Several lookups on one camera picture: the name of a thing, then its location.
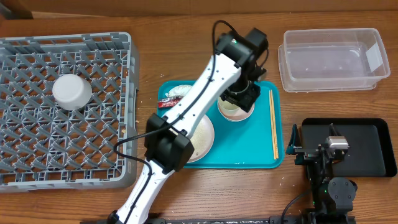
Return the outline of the white paper cup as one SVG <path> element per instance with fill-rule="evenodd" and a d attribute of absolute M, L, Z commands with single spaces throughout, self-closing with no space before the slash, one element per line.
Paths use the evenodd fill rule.
<path fill-rule="evenodd" d="M 232 114 L 235 113 L 239 107 L 228 102 L 228 101 L 224 101 L 222 100 L 220 97 L 218 98 L 218 106 L 220 108 L 220 111 L 224 114 Z"/>

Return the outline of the small pink bowl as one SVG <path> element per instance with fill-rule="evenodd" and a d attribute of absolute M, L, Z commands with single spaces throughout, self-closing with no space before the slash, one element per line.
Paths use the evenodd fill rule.
<path fill-rule="evenodd" d="M 244 121 L 245 119 L 248 119 L 250 115 L 252 115 L 255 105 L 252 105 L 251 109 L 248 112 L 245 112 L 241 108 L 239 108 L 238 110 L 234 111 L 233 114 L 231 115 L 227 115 L 226 113 L 224 113 L 223 108 L 219 104 L 217 104 L 217 107 L 221 115 L 228 121 L 240 122 Z"/>

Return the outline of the grey plastic bowl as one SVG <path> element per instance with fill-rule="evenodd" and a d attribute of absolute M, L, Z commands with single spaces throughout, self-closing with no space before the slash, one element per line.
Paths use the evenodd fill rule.
<path fill-rule="evenodd" d="M 92 88 L 87 80 L 78 75 L 65 74 L 54 82 L 52 94 L 64 110 L 78 110 L 90 101 Z"/>

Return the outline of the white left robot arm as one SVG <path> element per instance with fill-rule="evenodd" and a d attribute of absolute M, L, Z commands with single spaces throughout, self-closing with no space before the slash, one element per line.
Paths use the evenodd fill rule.
<path fill-rule="evenodd" d="M 145 223 L 149 210 L 167 179 L 181 170 L 194 152 L 190 139 L 200 120 L 222 99 L 245 112 L 261 94 L 256 82 L 265 74 L 257 64 L 268 54 L 267 35 L 253 28 L 241 36 L 234 28 L 211 36 L 212 56 L 190 91 L 163 116 L 153 114 L 144 134 L 117 142 L 113 151 L 143 163 L 143 169 L 124 205 L 113 211 L 107 223 Z"/>

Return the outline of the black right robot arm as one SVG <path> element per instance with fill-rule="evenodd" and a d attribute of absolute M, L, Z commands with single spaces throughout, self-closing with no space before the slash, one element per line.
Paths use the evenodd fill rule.
<path fill-rule="evenodd" d="M 358 186 L 344 177 L 336 177 L 333 164 L 344 160 L 349 144 L 335 127 L 329 125 L 329 136 L 323 144 L 316 148 L 302 147 L 299 129 L 296 124 L 292 134 L 287 155 L 295 155 L 295 164 L 304 166 L 310 188 L 296 196 L 284 208 L 280 217 L 281 223 L 354 223 L 355 219 L 348 216 L 353 210 L 353 200 Z M 287 218 L 288 209 L 302 197 L 312 194 L 313 208 L 296 217 Z"/>

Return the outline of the grey dishwasher rack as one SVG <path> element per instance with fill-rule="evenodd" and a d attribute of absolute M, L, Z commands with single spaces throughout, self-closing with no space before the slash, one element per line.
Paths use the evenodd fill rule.
<path fill-rule="evenodd" d="M 56 80 L 76 75 L 92 89 L 63 109 Z M 1 39 L 1 192 L 128 187 L 136 142 L 139 52 L 126 32 Z"/>

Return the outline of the black plastic tray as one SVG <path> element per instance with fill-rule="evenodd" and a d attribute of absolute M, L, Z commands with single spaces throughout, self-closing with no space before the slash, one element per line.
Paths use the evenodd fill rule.
<path fill-rule="evenodd" d="M 335 176 L 394 177 L 397 164 L 389 127 L 381 118 L 307 118 L 301 126 L 304 148 L 313 149 L 329 136 L 329 125 L 349 144 L 344 160 L 333 166 Z"/>

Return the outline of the teal serving tray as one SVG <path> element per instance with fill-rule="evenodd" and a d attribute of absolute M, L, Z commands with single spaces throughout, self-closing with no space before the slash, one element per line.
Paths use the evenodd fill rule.
<path fill-rule="evenodd" d="M 277 87 L 262 81 L 261 95 L 254 104 L 251 115 L 242 121 L 228 121 L 213 103 L 206 115 L 215 130 L 215 140 L 210 151 L 196 162 L 185 165 L 187 169 L 274 169 L 284 160 L 284 140 L 280 99 Z M 269 92 L 274 99 L 275 130 L 278 158 L 274 159 Z"/>

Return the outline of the large white plate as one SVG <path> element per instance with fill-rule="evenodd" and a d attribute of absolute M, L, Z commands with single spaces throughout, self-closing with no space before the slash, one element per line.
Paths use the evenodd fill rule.
<path fill-rule="evenodd" d="M 203 158 L 211 149 L 215 140 L 215 130 L 213 124 L 207 115 L 202 117 L 192 138 L 190 139 L 194 152 L 188 160 L 188 163 L 196 162 Z"/>

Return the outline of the crumpled white napkin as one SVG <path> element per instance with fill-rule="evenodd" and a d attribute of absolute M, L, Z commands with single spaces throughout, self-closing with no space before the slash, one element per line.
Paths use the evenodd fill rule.
<path fill-rule="evenodd" d="M 165 95 L 166 97 L 184 97 L 192 88 L 191 85 L 179 85 L 173 87 L 171 90 L 169 90 Z"/>

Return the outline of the red sauce packet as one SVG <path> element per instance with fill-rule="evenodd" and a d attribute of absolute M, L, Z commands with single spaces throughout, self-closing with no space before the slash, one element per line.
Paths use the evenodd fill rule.
<path fill-rule="evenodd" d="M 172 108 L 177 105 L 181 99 L 182 97 L 179 96 L 163 98 L 157 102 L 157 107 L 158 109 Z"/>

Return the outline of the clear plastic bin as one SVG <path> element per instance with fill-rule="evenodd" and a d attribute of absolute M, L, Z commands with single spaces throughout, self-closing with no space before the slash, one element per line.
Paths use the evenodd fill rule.
<path fill-rule="evenodd" d="M 375 28 L 288 30 L 278 60 L 282 87 L 292 93 L 372 90 L 391 74 Z"/>

